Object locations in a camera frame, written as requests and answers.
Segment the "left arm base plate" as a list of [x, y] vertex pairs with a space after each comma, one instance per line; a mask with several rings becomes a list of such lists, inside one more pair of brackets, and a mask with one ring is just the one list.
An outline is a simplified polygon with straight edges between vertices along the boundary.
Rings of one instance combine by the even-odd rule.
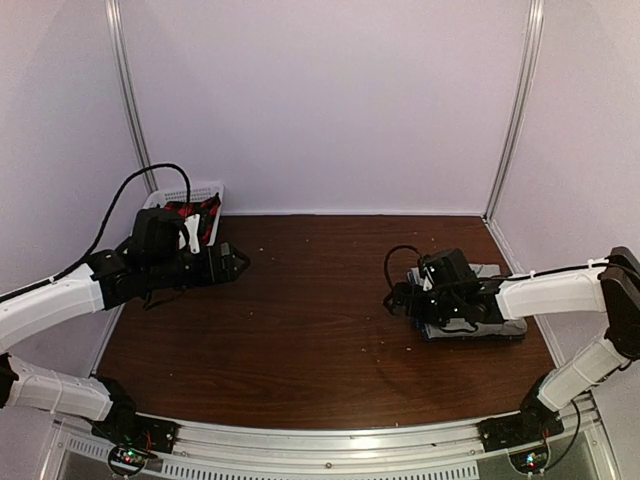
[[178, 424], [144, 415], [136, 415], [125, 426], [113, 422], [90, 420], [91, 433], [115, 446], [134, 449], [145, 454], [171, 454], [178, 433]]

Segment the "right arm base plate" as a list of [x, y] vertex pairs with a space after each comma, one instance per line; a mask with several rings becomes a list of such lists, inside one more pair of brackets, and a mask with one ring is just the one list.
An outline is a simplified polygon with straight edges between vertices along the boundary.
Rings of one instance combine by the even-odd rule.
[[477, 428], [485, 452], [539, 443], [564, 432], [560, 420], [539, 421], [522, 413], [487, 418], [479, 422]]

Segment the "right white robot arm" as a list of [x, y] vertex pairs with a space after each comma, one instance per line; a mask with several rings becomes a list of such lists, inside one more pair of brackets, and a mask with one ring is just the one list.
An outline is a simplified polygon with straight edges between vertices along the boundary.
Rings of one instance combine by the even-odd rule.
[[639, 358], [639, 262], [626, 247], [582, 265], [510, 276], [480, 276], [454, 248], [419, 256], [407, 280], [387, 285], [385, 309], [403, 309], [428, 340], [519, 341], [529, 317], [605, 314], [604, 333], [538, 380], [523, 400], [512, 423], [522, 441], [535, 440], [577, 396]]

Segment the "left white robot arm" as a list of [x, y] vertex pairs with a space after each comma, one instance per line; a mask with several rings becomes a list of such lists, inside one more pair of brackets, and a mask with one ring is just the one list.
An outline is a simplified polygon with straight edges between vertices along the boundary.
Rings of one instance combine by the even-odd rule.
[[236, 281], [250, 259], [229, 243], [213, 245], [215, 220], [164, 208], [138, 212], [131, 235], [115, 250], [86, 255], [71, 271], [1, 298], [1, 404], [103, 421], [123, 444], [137, 442], [144, 424], [118, 384], [39, 367], [11, 355], [21, 341], [70, 319], [108, 311], [135, 298], [182, 293]]

